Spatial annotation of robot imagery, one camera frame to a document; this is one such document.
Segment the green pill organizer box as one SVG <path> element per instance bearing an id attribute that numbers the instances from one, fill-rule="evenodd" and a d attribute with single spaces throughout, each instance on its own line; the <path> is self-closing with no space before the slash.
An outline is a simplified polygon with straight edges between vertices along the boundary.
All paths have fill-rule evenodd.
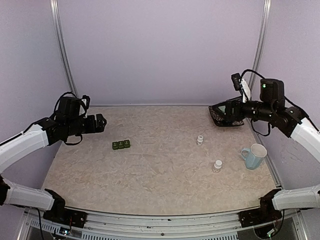
<path id="1" fill-rule="evenodd" d="M 131 147 L 131 142 L 128 139 L 112 142 L 112 149 L 113 150 L 127 149 L 130 147 Z"/>

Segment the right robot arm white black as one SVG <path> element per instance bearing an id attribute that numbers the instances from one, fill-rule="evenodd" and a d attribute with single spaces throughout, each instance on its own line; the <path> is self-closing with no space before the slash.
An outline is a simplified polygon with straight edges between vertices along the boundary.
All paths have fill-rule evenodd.
<path id="1" fill-rule="evenodd" d="M 316 160 L 320 159 L 320 131 L 311 123 L 308 114 L 299 106 L 286 107 L 284 83 L 281 80 L 262 78 L 260 100 L 241 102 L 228 100 L 223 117 L 226 121 L 267 122 L 286 137 L 303 146 Z M 283 210 L 314 209 L 320 206 L 320 186 L 292 190 L 273 189 L 260 198 L 259 208 L 239 213 L 242 227 L 250 227 L 281 218 Z"/>

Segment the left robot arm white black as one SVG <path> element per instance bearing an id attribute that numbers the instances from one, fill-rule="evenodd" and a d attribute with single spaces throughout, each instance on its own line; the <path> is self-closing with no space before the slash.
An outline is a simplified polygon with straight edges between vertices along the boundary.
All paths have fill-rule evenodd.
<path id="1" fill-rule="evenodd" d="M 73 146 L 69 137 L 82 139 L 85 134 L 104 132 L 107 125 L 104 116 L 87 113 L 90 100 L 87 95 L 78 98 L 72 92 L 63 93 L 51 116 L 31 123 L 24 131 L 1 142 L 0 171 L 3 173 L 22 158 L 57 142 Z M 65 200 L 53 190 L 27 187 L 4 177 L 0 178 L 0 204 L 43 210 L 44 218 L 50 221 L 63 223 L 70 218 Z"/>

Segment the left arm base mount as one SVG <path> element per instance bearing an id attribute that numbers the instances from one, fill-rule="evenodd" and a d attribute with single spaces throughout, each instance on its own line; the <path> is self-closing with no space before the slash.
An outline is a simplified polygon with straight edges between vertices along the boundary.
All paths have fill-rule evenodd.
<path id="1" fill-rule="evenodd" d="M 54 223 L 83 229 L 87 219 L 87 213 L 68 208 L 52 209 L 45 211 L 43 218 Z"/>

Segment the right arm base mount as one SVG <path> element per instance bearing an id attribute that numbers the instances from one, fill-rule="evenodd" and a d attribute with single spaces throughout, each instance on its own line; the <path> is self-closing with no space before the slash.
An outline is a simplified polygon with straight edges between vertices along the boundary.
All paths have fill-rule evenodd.
<path id="1" fill-rule="evenodd" d="M 278 210 L 261 210 L 260 208 L 240 211 L 238 213 L 239 221 L 242 228 L 260 225 L 281 219 L 283 216 Z"/>

